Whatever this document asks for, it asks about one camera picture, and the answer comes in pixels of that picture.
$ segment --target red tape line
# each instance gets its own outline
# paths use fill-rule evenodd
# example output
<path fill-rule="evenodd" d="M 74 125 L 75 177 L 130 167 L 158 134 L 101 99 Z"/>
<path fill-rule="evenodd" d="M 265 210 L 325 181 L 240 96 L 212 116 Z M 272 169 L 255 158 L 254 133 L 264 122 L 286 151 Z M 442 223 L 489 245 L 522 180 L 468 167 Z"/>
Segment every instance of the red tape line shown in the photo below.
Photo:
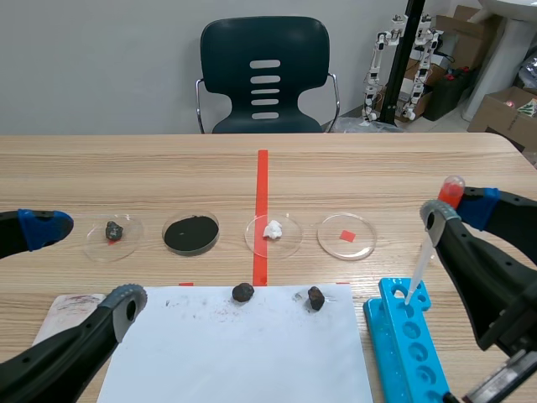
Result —
<path fill-rule="evenodd" d="M 253 239 L 253 286 L 267 285 L 267 240 L 263 232 L 269 212 L 269 151 L 258 151 L 258 188 L 255 198 L 255 232 Z"/>

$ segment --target tiled floor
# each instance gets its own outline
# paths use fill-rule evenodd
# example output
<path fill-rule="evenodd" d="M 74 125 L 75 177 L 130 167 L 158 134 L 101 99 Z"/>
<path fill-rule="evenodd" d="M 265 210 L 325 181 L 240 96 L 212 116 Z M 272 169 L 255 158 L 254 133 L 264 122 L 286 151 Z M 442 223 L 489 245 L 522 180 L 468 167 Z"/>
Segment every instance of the tiled floor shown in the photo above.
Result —
<path fill-rule="evenodd" d="M 417 118 L 413 122 L 408 123 L 397 122 L 398 127 L 413 133 L 460 133 L 466 132 L 469 124 L 469 122 L 461 118 L 461 106 L 435 122 L 431 122 L 425 118 Z"/>

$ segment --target wooden table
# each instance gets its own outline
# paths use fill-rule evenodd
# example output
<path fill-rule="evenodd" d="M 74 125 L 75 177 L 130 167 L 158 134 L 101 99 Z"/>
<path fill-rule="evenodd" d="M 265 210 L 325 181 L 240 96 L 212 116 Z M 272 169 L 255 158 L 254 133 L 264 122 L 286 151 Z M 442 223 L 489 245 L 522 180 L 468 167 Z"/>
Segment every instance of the wooden table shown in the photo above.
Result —
<path fill-rule="evenodd" d="M 351 282 L 376 402 L 383 401 L 362 304 L 386 276 L 410 276 L 424 237 L 418 210 L 449 174 L 469 186 L 496 186 L 537 199 L 534 168 L 504 138 L 487 133 L 149 135 L 0 137 L 0 211 L 62 210 L 75 218 L 63 242 L 0 262 L 0 360 L 26 349 L 57 295 L 107 292 L 123 283 L 235 285 L 252 278 L 244 229 L 255 207 L 257 151 L 269 152 L 270 212 L 303 225 L 292 257 L 268 262 L 270 285 Z M 209 253 L 183 258 L 162 241 L 165 221 L 179 211 L 210 211 L 221 237 Z M 355 212 L 378 232 L 362 261 L 327 254 L 315 225 L 331 212 Z M 143 243 L 110 264 L 83 251 L 94 216 L 130 213 L 144 225 Z M 506 243 L 493 240 L 525 263 Z M 461 396 L 505 357 L 483 353 L 446 272 L 425 274 L 433 307 L 430 331 L 453 392 Z M 82 396 L 95 402 L 104 370 Z M 537 377 L 508 400 L 534 401 Z"/>

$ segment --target white wall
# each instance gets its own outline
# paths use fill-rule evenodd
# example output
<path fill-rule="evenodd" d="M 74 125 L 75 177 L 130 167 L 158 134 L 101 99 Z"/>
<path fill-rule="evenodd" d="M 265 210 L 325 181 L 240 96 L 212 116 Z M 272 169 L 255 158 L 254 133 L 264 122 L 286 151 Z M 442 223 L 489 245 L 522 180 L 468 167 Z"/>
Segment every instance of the white wall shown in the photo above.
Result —
<path fill-rule="evenodd" d="M 200 34 L 213 20 L 253 15 L 318 18 L 331 39 L 342 112 L 362 104 L 375 34 L 405 0 L 2 0 L 0 133 L 198 133 L 194 81 Z M 450 4 L 428 0 L 426 11 Z M 390 60 L 386 58 L 384 76 Z M 206 126 L 231 104 L 203 93 Z M 319 122 L 331 84 L 300 98 Z"/>

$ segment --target petri dish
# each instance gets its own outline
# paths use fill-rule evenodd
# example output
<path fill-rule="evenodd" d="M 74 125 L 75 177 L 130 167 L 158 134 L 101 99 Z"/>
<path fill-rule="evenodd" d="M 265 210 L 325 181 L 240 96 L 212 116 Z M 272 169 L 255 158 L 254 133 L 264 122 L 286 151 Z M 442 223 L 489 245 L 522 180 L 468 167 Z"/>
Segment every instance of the petri dish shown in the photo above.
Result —
<path fill-rule="evenodd" d="M 118 241 L 107 239 L 106 228 L 110 221 L 123 227 Z M 96 262 L 112 262 L 129 256 L 139 246 L 143 237 L 143 225 L 130 214 L 112 214 L 96 217 L 86 237 L 86 255 Z"/>
<path fill-rule="evenodd" d="M 166 248 L 181 256 L 204 254 L 215 246 L 219 235 L 218 220 L 209 212 L 180 212 L 162 228 Z"/>
<path fill-rule="evenodd" d="M 278 239 L 263 238 L 267 224 L 275 220 L 282 225 L 282 236 Z M 259 228 L 260 237 L 256 242 L 255 230 Z M 268 214 L 255 217 L 244 231 L 246 245 L 258 256 L 282 259 L 294 254 L 302 242 L 302 228 L 289 214 Z"/>
<path fill-rule="evenodd" d="M 350 212 L 338 212 L 325 218 L 317 228 L 321 247 L 338 259 L 367 258 L 377 244 L 377 233 L 367 220 Z"/>

